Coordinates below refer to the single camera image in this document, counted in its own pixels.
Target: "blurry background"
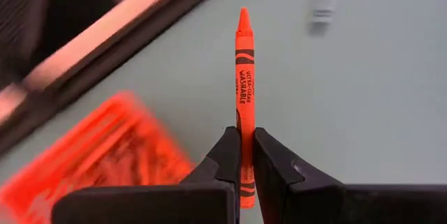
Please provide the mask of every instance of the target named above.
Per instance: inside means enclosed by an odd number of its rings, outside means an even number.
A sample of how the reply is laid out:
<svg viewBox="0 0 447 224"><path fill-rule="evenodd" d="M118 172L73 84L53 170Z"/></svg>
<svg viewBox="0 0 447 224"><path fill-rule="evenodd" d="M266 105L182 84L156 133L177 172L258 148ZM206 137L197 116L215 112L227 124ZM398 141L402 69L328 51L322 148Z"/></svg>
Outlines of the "blurry background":
<svg viewBox="0 0 447 224"><path fill-rule="evenodd" d="M346 183L447 183L447 3L339 0L311 36L309 0L207 0L0 158L0 181L122 89L195 162L235 124L234 31L256 37L257 125ZM242 223L261 223L258 205Z"/></svg>
<svg viewBox="0 0 447 224"><path fill-rule="evenodd" d="M7 65L6 69L17 73L18 78L24 77L120 1L0 0L3 66Z"/></svg>

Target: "crayon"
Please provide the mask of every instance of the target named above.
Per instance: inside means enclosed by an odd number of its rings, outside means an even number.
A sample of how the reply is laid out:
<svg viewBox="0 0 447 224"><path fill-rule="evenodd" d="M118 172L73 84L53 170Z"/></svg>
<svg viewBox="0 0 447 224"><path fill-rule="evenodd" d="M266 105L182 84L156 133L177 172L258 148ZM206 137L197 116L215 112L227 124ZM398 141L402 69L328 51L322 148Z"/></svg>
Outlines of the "crayon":
<svg viewBox="0 0 447 224"><path fill-rule="evenodd" d="M255 202L255 181L253 173L253 134L255 129L255 69L254 37L249 13L240 11L236 31L236 116L237 129L242 138L242 164L240 184L240 206L252 208Z"/></svg>

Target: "black stripe on wrapper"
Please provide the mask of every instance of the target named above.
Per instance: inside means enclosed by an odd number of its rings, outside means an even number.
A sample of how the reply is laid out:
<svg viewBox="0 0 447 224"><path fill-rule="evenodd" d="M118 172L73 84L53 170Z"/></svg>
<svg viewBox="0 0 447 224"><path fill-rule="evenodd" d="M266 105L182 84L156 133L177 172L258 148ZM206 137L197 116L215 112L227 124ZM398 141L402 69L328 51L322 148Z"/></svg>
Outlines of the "black stripe on wrapper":
<svg viewBox="0 0 447 224"><path fill-rule="evenodd" d="M238 109L236 109L236 117L237 117L237 119L236 119L236 128L237 128L237 130L239 131L239 134L241 134L241 123L240 123L240 113L239 113L239 110Z"/></svg>
<svg viewBox="0 0 447 224"><path fill-rule="evenodd" d="M245 188L254 189L254 182L251 182L251 183L241 183L240 186L241 187L245 187Z"/></svg>
<svg viewBox="0 0 447 224"><path fill-rule="evenodd" d="M253 195L254 195L254 192L247 192L247 191L244 191L244 190L240 191L240 196L241 197L250 197L250 196L253 196Z"/></svg>
<svg viewBox="0 0 447 224"><path fill-rule="evenodd" d="M238 57L236 59L236 64L254 64L254 61L246 57Z"/></svg>

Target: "gray surface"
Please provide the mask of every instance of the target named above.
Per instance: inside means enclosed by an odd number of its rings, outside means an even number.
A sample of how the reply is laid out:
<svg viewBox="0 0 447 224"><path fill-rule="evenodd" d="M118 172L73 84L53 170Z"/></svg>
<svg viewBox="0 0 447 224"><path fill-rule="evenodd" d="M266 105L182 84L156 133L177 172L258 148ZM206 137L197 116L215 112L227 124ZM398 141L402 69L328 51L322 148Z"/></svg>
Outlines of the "gray surface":
<svg viewBox="0 0 447 224"><path fill-rule="evenodd" d="M121 89L198 162L235 123L241 6L256 34L258 126L345 182L447 183L445 0L339 0L324 36L307 33L308 0L208 0L5 156L1 180Z"/></svg>

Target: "crayon box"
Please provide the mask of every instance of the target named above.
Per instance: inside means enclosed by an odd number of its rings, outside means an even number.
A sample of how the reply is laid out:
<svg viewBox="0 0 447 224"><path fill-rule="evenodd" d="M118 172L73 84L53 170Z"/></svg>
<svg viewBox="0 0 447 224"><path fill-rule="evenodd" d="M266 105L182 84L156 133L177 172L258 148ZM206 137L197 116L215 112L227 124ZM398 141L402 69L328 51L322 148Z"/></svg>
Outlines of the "crayon box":
<svg viewBox="0 0 447 224"><path fill-rule="evenodd" d="M120 93L0 189L0 223L50 223L52 205L74 190L177 184L191 168L163 126Z"/></svg>

